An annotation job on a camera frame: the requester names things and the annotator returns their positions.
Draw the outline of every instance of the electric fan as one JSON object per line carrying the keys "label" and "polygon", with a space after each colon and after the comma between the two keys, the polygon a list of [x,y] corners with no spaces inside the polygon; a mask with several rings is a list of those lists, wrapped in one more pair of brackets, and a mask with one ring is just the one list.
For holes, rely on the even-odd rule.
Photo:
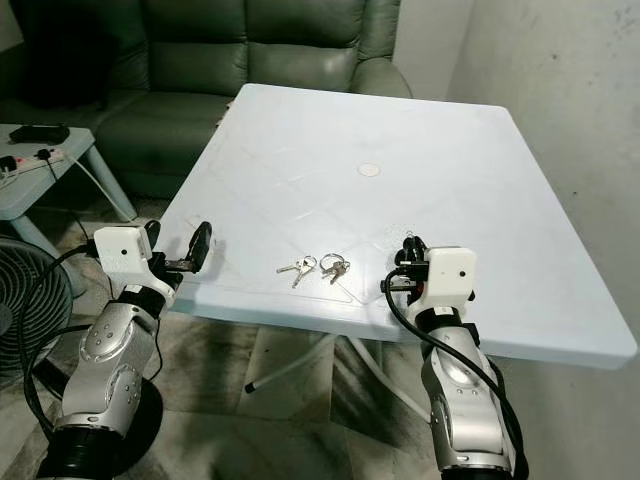
{"label": "electric fan", "polygon": [[[0,237],[0,388],[22,377],[16,322],[24,296],[53,261],[51,255],[30,243]],[[46,334],[68,325],[72,307],[69,278],[58,267],[29,299],[23,329],[27,357]],[[43,349],[38,361],[47,356],[55,343],[54,340]]]}

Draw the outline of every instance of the small white table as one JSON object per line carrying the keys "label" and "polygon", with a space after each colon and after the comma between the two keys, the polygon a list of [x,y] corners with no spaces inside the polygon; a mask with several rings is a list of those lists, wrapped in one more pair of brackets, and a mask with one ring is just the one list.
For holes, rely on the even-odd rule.
{"label": "small white table", "polygon": [[[246,85],[162,218],[157,249],[217,245],[177,310],[413,341],[379,290],[407,231],[478,254],[490,354],[604,368],[636,342],[504,108]],[[336,252],[350,271],[291,289],[276,268]]]}
{"label": "small white table", "polygon": [[[35,155],[41,148],[58,148],[70,157],[80,159],[83,155],[87,159],[93,173],[100,181],[102,187],[109,193],[114,202],[127,216],[136,217],[136,210],[125,195],[122,188],[107,167],[102,156],[94,146],[95,139],[91,130],[86,128],[70,128],[69,137],[61,144],[49,146],[37,143],[14,144],[9,138],[9,133],[19,128],[20,125],[0,124],[0,157],[13,155],[15,157]],[[74,163],[68,158],[52,163],[53,171],[58,178],[62,177]],[[27,210],[55,183],[49,167],[43,167],[21,173],[18,178],[0,189],[0,220],[7,220],[13,228],[27,242],[39,246],[54,257],[60,253],[56,247],[38,230],[26,215]],[[64,265],[75,296],[82,294],[86,287],[82,277],[69,265]]]}

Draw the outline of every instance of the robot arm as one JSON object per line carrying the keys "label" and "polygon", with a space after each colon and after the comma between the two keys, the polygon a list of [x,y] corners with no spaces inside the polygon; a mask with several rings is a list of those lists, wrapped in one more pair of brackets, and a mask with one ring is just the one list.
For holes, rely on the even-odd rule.
{"label": "robot arm", "polygon": [[[419,237],[409,236],[396,264],[403,278],[390,290],[409,292],[406,320],[460,352],[497,383],[489,360],[478,348],[475,326],[462,323],[466,304],[475,297],[475,254],[459,247],[427,249]],[[495,393],[468,366],[432,344],[423,343],[423,358],[422,382],[431,400],[431,429],[442,478],[516,478],[516,449]]]}
{"label": "robot arm", "polygon": [[196,230],[187,256],[152,252],[159,223],[95,233],[100,263],[122,288],[80,342],[79,363],[64,391],[47,457],[36,478],[111,479],[142,399],[142,372],[155,349],[160,316],[173,304],[180,272],[196,273],[209,250],[211,225]]}

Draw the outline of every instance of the white wall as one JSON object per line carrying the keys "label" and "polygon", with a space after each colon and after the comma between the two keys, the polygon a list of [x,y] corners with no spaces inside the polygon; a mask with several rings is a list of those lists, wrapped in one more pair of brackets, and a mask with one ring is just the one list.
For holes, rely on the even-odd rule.
{"label": "white wall", "polygon": [[[640,340],[640,0],[477,0],[448,96],[511,111]],[[532,479],[638,478],[640,360],[504,364]]]}
{"label": "white wall", "polygon": [[9,0],[0,0],[0,52],[20,42],[22,33],[9,6]]}
{"label": "white wall", "polygon": [[473,0],[402,0],[393,62],[416,98],[443,100]]}

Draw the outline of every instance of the black remote control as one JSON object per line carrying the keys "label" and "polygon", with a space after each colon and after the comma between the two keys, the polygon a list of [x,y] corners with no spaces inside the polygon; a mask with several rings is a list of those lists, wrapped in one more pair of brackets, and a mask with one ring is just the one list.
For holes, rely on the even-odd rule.
{"label": "black remote control", "polygon": [[11,140],[16,143],[47,143],[58,145],[69,136],[69,127],[34,127],[23,125],[9,134]]}

